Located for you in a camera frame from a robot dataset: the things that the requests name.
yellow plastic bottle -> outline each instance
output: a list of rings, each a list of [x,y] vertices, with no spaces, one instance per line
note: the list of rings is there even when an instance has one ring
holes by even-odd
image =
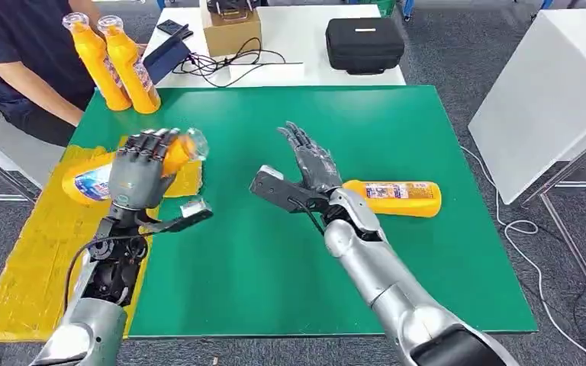
[[[83,13],[70,13],[64,17],[62,24],[71,32],[77,54],[100,89],[107,107],[112,111],[124,111],[131,107],[120,76],[107,55],[107,45],[89,26],[89,17]]]
[[[441,191],[431,181],[347,181],[376,214],[434,217],[441,208]]]
[[[138,48],[124,32],[122,19],[106,15],[98,21],[98,29],[107,39],[109,58],[127,89],[138,113],[152,114],[160,107],[160,96],[138,55]]]
[[[185,163],[205,160],[207,156],[208,141],[203,133],[189,128],[168,147],[163,160],[162,176],[172,175]],[[114,158],[115,152],[110,152],[70,168],[62,180],[64,192],[80,204],[93,204],[111,198],[108,183]]]

black case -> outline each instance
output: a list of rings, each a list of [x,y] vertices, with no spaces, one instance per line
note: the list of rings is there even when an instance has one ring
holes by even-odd
[[[405,48],[390,18],[331,19],[324,35],[331,67],[353,75],[380,74],[394,68]]]

robotic arm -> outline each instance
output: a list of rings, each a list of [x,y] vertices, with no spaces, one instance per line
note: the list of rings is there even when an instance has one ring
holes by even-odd
[[[181,206],[182,215],[174,220],[160,222],[147,216],[147,208],[158,206],[174,181],[173,175],[161,173],[167,147],[178,135],[178,129],[148,130],[129,137],[116,152],[108,215],[100,221],[95,238],[82,247],[89,252],[72,298],[66,299],[67,278],[64,316],[31,366],[115,364],[127,322],[124,307],[131,302],[140,263],[147,256],[145,238],[181,231],[212,216],[203,200]],[[146,233],[140,233],[141,227]]]
[[[264,165],[250,190],[288,212],[319,212],[325,246],[338,259],[407,366],[517,366],[495,339],[473,329],[423,289],[389,245],[376,215],[341,188],[330,154],[293,123],[279,128],[298,161],[295,184]]]

green table surface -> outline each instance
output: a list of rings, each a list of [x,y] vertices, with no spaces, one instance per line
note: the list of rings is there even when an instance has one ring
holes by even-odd
[[[275,131],[290,120],[328,148],[343,179],[434,181],[430,219],[379,215],[419,282],[471,326],[532,332],[536,323],[432,86],[161,89],[155,114],[111,112],[96,94],[71,143],[113,149],[146,128],[197,127],[208,138],[201,194],[214,217],[158,235],[129,336],[381,333],[304,214],[252,195],[262,164],[293,181],[295,158]],[[186,199],[166,199],[159,217]]]

gray carpet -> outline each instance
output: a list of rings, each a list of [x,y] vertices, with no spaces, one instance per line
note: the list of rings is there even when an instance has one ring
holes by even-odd
[[[158,11],[150,7],[149,11],[138,14],[147,5],[137,5],[135,10],[106,6],[113,8],[106,8],[105,12],[122,15],[127,29],[133,32],[132,37],[141,42],[149,39]],[[460,143],[473,151],[475,145],[466,126],[529,27],[534,9],[533,4],[514,5],[507,0],[477,5],[474,10],[470,6],[445,8],[445,5],[417,8],[410,23],[402,22],[395,15],[407,41],[406,55],[401,62],[407,83],[437,87]],[[489,212],[494,213],[494,191],[482,178],[480,168],[469,161]],[[578,176],[586,176],[586,168]],[[552,201],[586,255],[586,191],[556,190]],[[10,228],[0,233],[0,270],[29,209],[26,204],[0,204],[0,220]],[[505,220],[530,218],[553,233],[512,236],[544,271],[546,299],[555,308],[552,312],[556,319],[573,337],[586,344],[586,284],[565,244],[555,238],[558,233],[544,206],[535,201],[527,209],[503,207],[502,214]],[[508,242],[503,242],[524,284],[540,331],[497,338],[522,365],[585,366],[586,355],[553,329],[538,297],[530,292],[537,289],[535,271]],[[0,345],[0,362],[27,364],[39,347],[38,344]],[[398,364],[392,347],[382,337],[127,341],[122,345],[118,361],[133,365],[210,365],[215,357],[219,365]]]

